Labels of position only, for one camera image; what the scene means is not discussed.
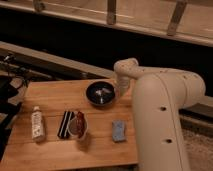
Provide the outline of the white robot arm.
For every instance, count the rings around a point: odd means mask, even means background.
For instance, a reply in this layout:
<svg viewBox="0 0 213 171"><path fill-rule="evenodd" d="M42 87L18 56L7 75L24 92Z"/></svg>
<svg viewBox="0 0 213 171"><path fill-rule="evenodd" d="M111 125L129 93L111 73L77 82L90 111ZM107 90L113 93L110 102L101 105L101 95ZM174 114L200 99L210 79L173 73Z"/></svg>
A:
<svg viewBox="0 0 213 171"><path fill-rule="evenodd" d="M120 95L132 91L139 171L191 171L179 111L205 95L205 82L194 72L142 67L135 58L114 64Z"/></svg>

